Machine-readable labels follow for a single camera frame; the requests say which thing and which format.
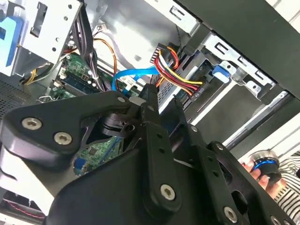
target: yellow wire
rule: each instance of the yellow wire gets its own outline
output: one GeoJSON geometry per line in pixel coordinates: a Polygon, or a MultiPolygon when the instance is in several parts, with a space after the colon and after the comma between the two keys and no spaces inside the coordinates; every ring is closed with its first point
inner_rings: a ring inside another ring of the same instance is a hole
{"type": "Polygon", "coordinates": [[[161,77],[160,80],[157,83],[157,87],[160,86],[163,81],[164,81],[164,77],[161,77]]]}
{"type": "Polygon", "coordinates": [[[159,58],[160,58],[160,61],[161,61],[161,63],[163,64],[163,66],[173,75],[173,76],[175,76],[175,77],[177,77],[179,80],[181,80],[182,82],[184,82],[184,83],[190,83],[190,84],[203,84],[203,82],[201,82],[201,81],[189,81],[189,80],[186,80],[186,79],[184,79],[184,78],[182,78],[181,76],[179,76],[178,74],[176,74],[174,71],[172,71],[169,67],[168,67],[168,65],[167,65],[167,63],[165,62],[165,60],[164,60],[164,58],[162,57],[162,55],[161,55],[161,51],[159,50],[159,58]]]}
{"type": "Polygon", "coordinates": [[[33,82],[34,78],[36,77],[36,74],[37,74],[37,69],[34,69],[31,72],[31,76],[30,76],[29,80],[25,83],[25,85],[31,84],[33,82]]]}
{"type": "Polygon", "coordinates": [[[193,95],[188,89],[186,89],[186,88],[184,88],[184,87],[181,87],[181,86],[179,86],[178,84],[174,83],[173,81],[171,81],[171,80],[170,80],[168,77],[166,77],[165,75],[163,75],[163,74],[160,74],[160,75],[162,75],[162,77],[165,78],[165,79],[166,79],[168,82],[170,82],[171,84],[173,84],[173,85],[175,85],[176,87],[179,87],[179,88],[183,89],[184,91],[186,91],[190,96],[193,95]]]}

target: striped sleeve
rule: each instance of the striped sleeve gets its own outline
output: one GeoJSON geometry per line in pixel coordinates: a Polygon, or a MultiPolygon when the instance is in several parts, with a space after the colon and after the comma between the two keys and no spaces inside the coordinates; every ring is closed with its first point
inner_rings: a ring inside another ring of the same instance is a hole
{"type": "Polygon", "coordinates": [[[299,168],[300,152],[280,163],[279,171],[286,181],[286,188],[274,199],[297,225],[300,225],[300,179],[296,175],[299,168]]]}

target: finger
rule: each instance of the finger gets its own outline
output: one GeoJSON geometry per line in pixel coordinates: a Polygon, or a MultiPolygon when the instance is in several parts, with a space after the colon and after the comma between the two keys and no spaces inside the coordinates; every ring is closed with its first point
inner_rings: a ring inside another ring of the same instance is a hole
{"type": "Polygon", "coordinates": [[[246,165],[243,165],[243,167],[248,171],[248,173],[251,172],[253,166],[254,166],[254,162],[253,161],[250,161],[246,165]]]}
{"type": "Polygon", "coordinates": [[[253,170],[250,174],[255,180],[257,180],[261,175],[261,170],[260,169],[253,170]]]}
{"type": "Polygon", "coordinates": [[[278,193],[285,187],[286,187],[286,182],[283,179],[281,179],[272,187],[268,187],[267,192],[272,198],[275,198],[278,195],[278,193]]]}
{"type": "Polygon", "coordinates": [[[260,184],[260,186],[262,186],[263,189],[266,189],[267,185],[268,185],[268,182],[269,182],[268,176],[263,175],[258,183],[260,184]]]}

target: blue ring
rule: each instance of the blue ring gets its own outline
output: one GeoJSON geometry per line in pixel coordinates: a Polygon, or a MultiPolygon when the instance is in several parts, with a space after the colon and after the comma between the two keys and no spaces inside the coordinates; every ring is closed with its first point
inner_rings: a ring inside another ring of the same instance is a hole
{"type": "Polygon", "coordinates": [[[269,164],[275,164],[276,161],[273,161],[273,160],[262,161],[262,162],[260,162],[259,164],[257,164],[256,166],[254,166],[254,167],[253,167],[253,170],[256,170],[258,167],[260,167],[261,165],[266,164],[266,163],[269,163],[269,164]]]}

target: motherboard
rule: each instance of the motherboard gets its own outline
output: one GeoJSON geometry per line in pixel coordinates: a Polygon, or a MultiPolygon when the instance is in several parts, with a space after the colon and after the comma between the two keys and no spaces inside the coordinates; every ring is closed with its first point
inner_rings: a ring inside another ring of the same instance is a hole
{"type": "MultiPolygon", "coordinates": [[[[110,75],[101,71],[99,73],[113,82],[113,78],[110,75]]],[[[120,82],[119,86],[123,88],[124,85],[124,83],[120,82]]],[[[75,98],[98,92],[94,80],[90,76],[90,69],[85,62],[79,55],[70,54],[65,58],[59,73],[41,102],[75,98]]],[[[133,88],[128,94],[137,96],[138,91],[133,88]]],[[[77,176],[82,176],[117,157],[122,153],[122,149],[123,139],[113,136],[107,142],[93,144],[80,150],[73,160],[74,173],[77,176]]]]}

